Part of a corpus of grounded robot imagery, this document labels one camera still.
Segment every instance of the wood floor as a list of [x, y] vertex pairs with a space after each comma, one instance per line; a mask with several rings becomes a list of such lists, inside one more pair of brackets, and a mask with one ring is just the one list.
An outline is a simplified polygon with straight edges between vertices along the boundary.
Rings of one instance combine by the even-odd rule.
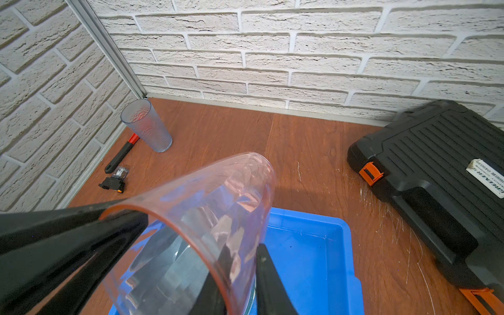
[[[98, 187], [106, 177], [103, 169], [131, 136], [126, 129], [71, 206], [135, 196], [219, 159], [257, 152], [277, 174], [274, 207], [338, 217], [348, 223], [366, 314], [477, 314], [436, 269], [433, 255], [406, 222], [374, 197], [348, 166], [348, 147], [378, 127], [151, 101], [173, 136], [172, 147], [155, 153], [138, 141], [121, 164], [130, 170], [125, 193], [103, 190]], [[111, 306], [100, 285], [81, 314], [107, 314]]]

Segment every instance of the black rubber handle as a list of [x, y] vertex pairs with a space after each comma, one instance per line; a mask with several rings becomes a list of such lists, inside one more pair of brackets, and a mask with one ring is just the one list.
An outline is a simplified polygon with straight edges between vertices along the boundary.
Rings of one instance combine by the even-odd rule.
[[112, 174], [115, 168], [119, 166], [119, 163], [121, 163], [122, 159], [126, 156], [126, 154], [128, 154], [132, 147], [133, 144], [126, 142], [122, 149], [114, 156], [112, 161], [105, 167], [105, 173]]

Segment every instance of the white brick wall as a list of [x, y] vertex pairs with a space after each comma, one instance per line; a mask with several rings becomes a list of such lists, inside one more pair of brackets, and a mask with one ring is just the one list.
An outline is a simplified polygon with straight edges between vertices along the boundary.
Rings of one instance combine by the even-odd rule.
[[149, 93], [381, 121], [440, 98], [504, 115], [502, 0], [89, 3]]
[[0, 211], [54, 209], [134, 97], [64, 0], [0, 8]]

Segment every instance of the blue tray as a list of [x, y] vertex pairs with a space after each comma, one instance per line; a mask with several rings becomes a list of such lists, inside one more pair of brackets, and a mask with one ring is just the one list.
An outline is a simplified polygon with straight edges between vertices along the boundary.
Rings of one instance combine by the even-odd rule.
[[[364, 314], [345, 221], [271, 208], [264, 243], [299, 315]], [[119, 315], [114, 306], [109, 315]]]

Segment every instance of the white label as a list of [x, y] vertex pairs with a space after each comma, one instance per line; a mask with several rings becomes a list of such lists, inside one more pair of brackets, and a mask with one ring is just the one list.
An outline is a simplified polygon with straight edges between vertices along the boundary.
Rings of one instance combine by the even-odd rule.
[[466, 171], [490, 189], [497, 197], [504, 198], [504, 176], [483, 160], [472, 160], [467, 166]]

